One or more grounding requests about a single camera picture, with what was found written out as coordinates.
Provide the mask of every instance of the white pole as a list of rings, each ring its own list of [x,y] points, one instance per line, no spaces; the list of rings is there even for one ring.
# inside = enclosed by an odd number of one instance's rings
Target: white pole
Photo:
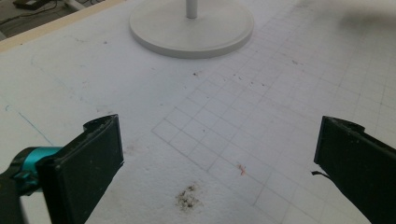
[[[197,1],[198,0],[186,0],[187,18],[197,18]]]

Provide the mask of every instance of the white round base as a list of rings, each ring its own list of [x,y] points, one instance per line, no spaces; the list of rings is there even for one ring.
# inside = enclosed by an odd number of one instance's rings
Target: white round base
[[[234,0],[198,0],[196,19],[186,17],[186,0],[146,0],[132,12],[134,38],[175,58],[202,59],[230,53],[250,39],[254,20]]]

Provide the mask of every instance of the round base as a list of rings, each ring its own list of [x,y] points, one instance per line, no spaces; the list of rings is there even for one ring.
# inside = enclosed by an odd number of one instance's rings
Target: round base
[[[230,53],[250,39],[251,13],[233,0],[198,0],[196,19],[186,17],[186,0],[146,0],[131,15],[142,46],[175,58],[202,59]]]

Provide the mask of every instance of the grid pattern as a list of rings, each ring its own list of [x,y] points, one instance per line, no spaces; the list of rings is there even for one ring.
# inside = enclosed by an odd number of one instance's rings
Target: grid pattern
[[[342,15],[285,6],[152,131],[276,223],[369,223],[310,174],[324,115],[396,146],[395,32]]]

